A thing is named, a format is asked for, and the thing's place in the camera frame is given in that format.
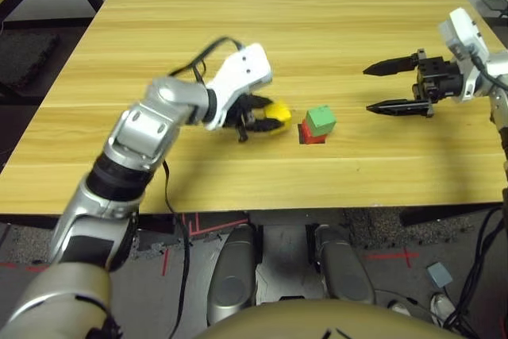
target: wire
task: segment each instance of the wire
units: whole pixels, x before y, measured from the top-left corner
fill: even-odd
[[[503,81],[500,81],[499,79],[496,79],[492,75],[489,75],[487,72],[487,69],[485,68],[485,65],[482,62],[482,59],[480,59],[477,55],[471,55],[471,62],[473,65],[475,65],[476,69],[480,72],[480,74],[485,77],[485,79],[489,80],[493,85],[500,87],[504,91],[508,91],[508,85],[505,84]]]
[[[210,45],[208,45],[205,49],[203,49],[201,51],[201,53],[199,53],[190,63],[188,63],[187,65],[184,65],[183,67],[179,67],[178,69],[175,69],[174,71],[171,71],[167,75],[168,76],[176,76],[176,75],[179,75],[180,73],[183,73],[185,71],[192,70],[194,72],[196,80],[199,81],[199,78],[203,77],[206,73],[205,58],[207,56],[209,56],[220,45],[222,45],[228,41],[235,44],[235,46],[237,47],[237,49],[239,51],[244,48],[244,45],[238,40],[235,40],[235,39],[228,37],[228,36],[219,37],[214,42],[212,42]],[[199,64],[202,64],[202,66],[203,66],[203,73],[201,73],[201,74],[198,72],[198,69],[197,69],[197,66]]]
[[[392,291],[392,290],[385,290],[385,289],[374,289],[374,292],[376,293],[387,293],[387,294],[393,294],[393,295],[397,295],[399,298],[401,299],[405,299],[407,302],[409,302],[411,305],[417,307],[418,309],[426,312],[427,314],[429,315],[432,315],[433,317],[435,317],[435,319],[439,320],[439,322],[443,323],[444,322],[444,319],[441,318],[439,315],[433,313],[432,311],[430,311],[429,309],[427,309],[425,306],[423,306],[419,301],[417,301],[416,299],[414,298],[411,298],[411,297],[408,297],[408,296],[405,296],[403,294],[400,294],[398,293],[397,291]]]
[[[499,210],[500,208],[494,208],[490,210],[487,216],[483,219],[482,225],[480,226],[478,232],[478,238],[476,240],[475,260],[471,266],[471,269],[469,270],[468,277],[464,282],[462,291],[460,292],[459,302],[456,304],[456,309],[446,318],[443,324],[445,329],[455,329],[465,337],[474,339],[479,338],[479,335],[476,333],[476,331],[473,330],[465,317],[468,313],[469,304],[475,295],[476,288],[478,287],[479,279],[483,271],[483,264],[488,250],[491,248],[499,232],[501,232],[504,228],[504,221],[501,219],[496,227],[489,234],[487,234],[485,238],[483,238],[485,230],[487,229],[488,222],[494,213]]]
[[[169,338],[172,339],[173,336],[176,333],[176,330],[178,329],[178,326],[180,324],[180,320],[182,319],[182,312],[183,312],[183,303],[185,301],[185,288],[187,286],[187,278],[189,276],[189,267],[191,265],[191,244],[189,242],[189,231],[187,230],[187,227],[182,222],[182,217],[175,212],[173,207],[171,206],[169,202],[169,198],[167,196],[167,185],[169,184],[169,167],[167,165],[166,160],[162,162],[162,167],[164,168],[164,174],[166,175],[166,180],[164,182],[164,200],[166,202],[167,208],[170,210],[170,212],[173,214],[173,217],[176,220],[176,224],[182,231],[183,235],[183,251],[184,251],[184,257],[183,257],[183,270],[182,270],[182,282],[180,284],[180,296],[178,301],[178,313],[176,315],[176,322],[175,326],[173,327],[173,330],[169,334]]]

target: floor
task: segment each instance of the floor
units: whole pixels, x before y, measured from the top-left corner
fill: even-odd
[[[492,28],[508,46],[508,28],[493,21]],[[84,28],[58,29],[60,45],[37,81],[27,90],[44,95],[67,61]],[[0,106],[0,164],[4,164],[37,111],[33,106]],[[307,262],[302,211],[273,213],[259,218],[265,224],[264,260],[257,268],[257,302],[274,302],[283,295],[322,298],[322,280]],[[395,291],[428,306],[438,291],[426,267],[440,261],[453,282],[448,291],[458,298],[471,266],[476,234],[484,213],[403,228],[396,211],[366,210],[351,216],[347,211],[327,211],[333,223],[346,224],[351,240],[375,288]],[[206,293],[218,253],[228,230],[193,237],[191,266],[183,320],[176,337],[188,338],[206,328]],[[16,299],[37,273],[44,270],[50,231],[0,224],[0,326],[9,317]],[[481,337],[501,338],[499,319],[506,315],[508,295],[506,235],[499,235],[489,253],[479,288],[472,301],[470,320]],[[112,274],[113,311],[125,337],[166,337],[177,307],[183,249],[177,237],[140,232],[140,239],[125,266]],[[393,295],[377,293],[377,303],[386,306]],[[429,315],[409,306],[411,313],[429,321]]]
[[[476,234],[485,213],[466,217],[469,229],[451,240],[443,238],[431,245],[419,245],[419,238],[404,247],[387,242],[376,249],[356,248],[375,289],[394,291],[429,305],[440,291],[430,280],[426,268],[441,262],[453,281],[447,286],[453,300],[458,298],[471,266]],[[493,220],[500,219],[498,214]],[[429,226],[422,226],[422,232]],[[6,225],[0,226],[0,237]],[[11,226],[0,246],[0,325],[28,283],[44,270],[50,231]],[[192,240],[190,274],[183,320],[175,337],[189,338],[206,329],[206,295],[215,261],[228,230],[213,231]],[[127,263],[112,274],[113,312],[126,338],[167,337],[175,320],[183,248],[177,237],[161,237],[144,250],[133,249]],[[500,234],[489,252],[478,290],[471,303],[470,321],[480,337],[502,338],[499,319],[506,315],[508,266],[506,235]],[[256,269],[257,302],[275,302],[282,296],[303,295],[308,299],[324,297],[321,276],[307,260],[303,225],[266,225],[264,258]],[[379,291],[377,304],[387,306],[397,295]],[[431,322],[428,313],[406,303],[411,314]]]

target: robotic arm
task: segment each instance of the robotic arm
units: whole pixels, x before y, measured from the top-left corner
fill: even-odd
[[[508,159],[508,51],[489,53],[476,23],[462,8],[452,11],[439,30],[453,59],[427,58],[425,50],[418,49],[412,56],[372,64],[364,70],[365,74],[393,75],[415,68],[418,74],[413,85],[414,100],[382,101],[367,106],[367,110],[394,116],[432,117],[433,105],[443,98],[466,102],[487,96],[491,101],[491,120],[501,135]]]
[[[0,337],[119,337],[108,272],[129,254],[144,189],[180,126],[245,125],[238,120],[243,114],[230,109],[238,111],[238,99],[271,81],[261,45],[237,47],[206,85],[154,79],[144,98],[122,113],[56,226],[52,266],[31,283]]]

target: silver robotic arm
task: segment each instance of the silver robotic arm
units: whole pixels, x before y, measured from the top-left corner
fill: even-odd
[[[180,126],[218,129],[238,97],[270,81],[259,44],[229,56],[206,85],[153,80],[79,183],[52,237],[52,265],[29,285],[0,337],[115,337],[108,272],[129,254],[144,190]]]

